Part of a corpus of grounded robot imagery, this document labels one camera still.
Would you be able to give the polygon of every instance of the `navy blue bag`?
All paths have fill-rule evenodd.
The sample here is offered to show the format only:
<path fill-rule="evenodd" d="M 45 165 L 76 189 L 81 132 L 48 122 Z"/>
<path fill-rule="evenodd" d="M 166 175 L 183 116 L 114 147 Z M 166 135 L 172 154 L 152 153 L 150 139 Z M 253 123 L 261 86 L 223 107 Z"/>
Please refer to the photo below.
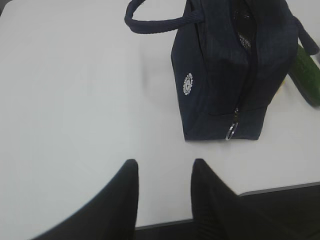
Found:
<path fill-rule="evenodd" d="M 298 38 L 319 52 L 285 0 L 187 0 L 180 18 L 134 20 L 144 1 L 132 0 L 124 20 L 139 34 L 178 29 L 171 60 L 186 140 L 257 140 Z"/>

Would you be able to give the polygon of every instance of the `green object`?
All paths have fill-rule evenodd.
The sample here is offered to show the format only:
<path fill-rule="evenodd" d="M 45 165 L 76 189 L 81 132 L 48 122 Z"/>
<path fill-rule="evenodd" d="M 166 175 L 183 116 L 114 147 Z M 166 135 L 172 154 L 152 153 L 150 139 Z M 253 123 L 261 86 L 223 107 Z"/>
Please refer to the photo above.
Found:
<path fill-rule="evenodd" d="M 319 107 L 320 69 L 300 45 L 289 75 L 304 99 L 313 107 Z"/>

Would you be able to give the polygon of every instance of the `dark floor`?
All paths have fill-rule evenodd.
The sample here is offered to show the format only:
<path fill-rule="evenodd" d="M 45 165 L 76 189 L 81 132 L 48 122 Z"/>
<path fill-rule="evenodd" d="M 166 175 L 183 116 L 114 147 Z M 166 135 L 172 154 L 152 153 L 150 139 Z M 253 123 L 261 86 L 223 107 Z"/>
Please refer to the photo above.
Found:
<path fill-rule="evenodd" d="M 320 240 L 320 185 L 245 195 L 250 206 L 308 240 Z M 194 240 L 192 221 L 138 228 L 135 240 Z"/>

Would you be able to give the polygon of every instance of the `zipper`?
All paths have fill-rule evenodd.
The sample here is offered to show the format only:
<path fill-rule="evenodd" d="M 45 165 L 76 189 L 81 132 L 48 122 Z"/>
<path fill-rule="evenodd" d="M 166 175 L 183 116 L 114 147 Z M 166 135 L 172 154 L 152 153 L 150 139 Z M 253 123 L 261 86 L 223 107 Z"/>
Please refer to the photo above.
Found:
<path fill-rule="evenodd" d="M 257 22 L 245 0 L 233 0 L 233 3 L 236 3 L 237 6 L 245 5 L 244 14 L 241 13 L 241 9 L 234 10 L 232 9 L 232 7 L 231 7 L 232 9 L 231 12 L 233 13 L 232 16 L 233 16 L 233 25 L 234 25 L 235 34 L 237 36 L 237 39 L 240 41 L 241 47 L 243 47 L 243 49 L 248 55 L 249 67 L 248 67 L 247 77 L 245 78 L 244 83 L 242 85 L 242 89 L 233 113 L 233 123 L 230 126 L 229 131 L 225 136 L 225 140 L 227 141 L 231 140 L 237 131 L 237 128 L 239 126 L 239 113 L 242 109 L 244 102 L 246 101 L 246 97 L 248 96 L 249 92 L 252 90 L 252 87 L 254 85 L 256 75 L 257 75 L 257 65 L 258 65 L 257 46 L 256 46 Z M 244 25 L 241 26 L 241 24 L 240 25 L 236 24 L 236 21 L 238 20 L 237 18 L 239 17 L 239 15 L 241 15 L 240 17 L 243 19 L 247 19 L 247 20 L 251 19 L 251 24 L 253 24 L 251 26 L 253 28 L 253 32 L 250 32 L 250 30 L 248 30 L 246 34 L 248 36 L 252 35 L 250 37 L 251 39 L 249 39 L 248 42 L 246 41 L 247 40 L 246 37 L 243 36 L 241 33 L 241 28 L 245 28 L 245 26 Z"/>

